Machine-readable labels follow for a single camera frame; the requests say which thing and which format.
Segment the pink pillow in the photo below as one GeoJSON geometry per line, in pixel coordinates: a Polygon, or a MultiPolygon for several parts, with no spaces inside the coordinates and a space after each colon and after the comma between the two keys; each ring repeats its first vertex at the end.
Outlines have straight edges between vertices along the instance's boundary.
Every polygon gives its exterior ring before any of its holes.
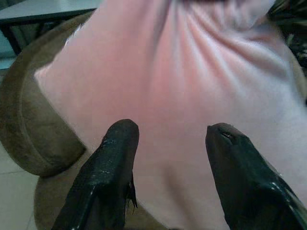
{"type": "Polygon", "coordinates": [[[38,84],[89,150],[114,122],[140,127],[139,202],[169,228],[228,229],[208,125],[248,135],[307,205],[307,114],[274,0],[105,0],[38,84]]]}

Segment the table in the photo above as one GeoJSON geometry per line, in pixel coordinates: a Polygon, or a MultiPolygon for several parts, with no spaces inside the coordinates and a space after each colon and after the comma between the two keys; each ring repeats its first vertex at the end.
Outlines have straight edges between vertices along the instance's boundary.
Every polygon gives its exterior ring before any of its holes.
{"type": "Polygon", "coordinates": [[[102,0],[26,0],[0,11],[0,29],[9,40],[15,54],[21,48],[12,33],[13,25],[67,20],[95,10],[102,0]]]}

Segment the pink cloth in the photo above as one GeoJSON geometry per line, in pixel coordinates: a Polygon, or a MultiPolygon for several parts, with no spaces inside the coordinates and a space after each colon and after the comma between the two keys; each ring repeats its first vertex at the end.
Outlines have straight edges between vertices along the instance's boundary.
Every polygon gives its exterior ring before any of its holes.
{"type": "Polygon", "coordinates": [[[114,122],[139,125],[137,197],[169,228],[228,229],[204,142],[220,122],[306,205],[307,113],[273,2],[106,0],[36,79],[91,151],[114,122]]]}

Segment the table leg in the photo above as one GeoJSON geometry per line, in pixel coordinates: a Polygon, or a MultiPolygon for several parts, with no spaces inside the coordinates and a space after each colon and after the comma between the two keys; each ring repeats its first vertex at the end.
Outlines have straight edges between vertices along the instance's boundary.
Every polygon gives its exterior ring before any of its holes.
{"type": "Polygon", "coordinates": [[[21,52],[21,48],[13,34],[13,32],[11,31],[10,27],[9,26],[0,26],[0,29],[3,33],[3,35],[9,40],[13,50],[14,50],[14,53],[16,55],[20,54],[21,52]]]}

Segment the tiled floor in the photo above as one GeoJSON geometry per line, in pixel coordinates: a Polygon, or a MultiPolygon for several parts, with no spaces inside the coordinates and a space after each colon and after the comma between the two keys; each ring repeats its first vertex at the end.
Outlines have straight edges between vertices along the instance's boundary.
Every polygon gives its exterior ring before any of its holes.
{"type": "MultiPolygon", "coordinates": [[[[0,70],[0,82],[4,75],[0,70]]],[[[0,143],[0,230],[36,230],[33,217],[38,176],[20,168],[0,143]]]]}

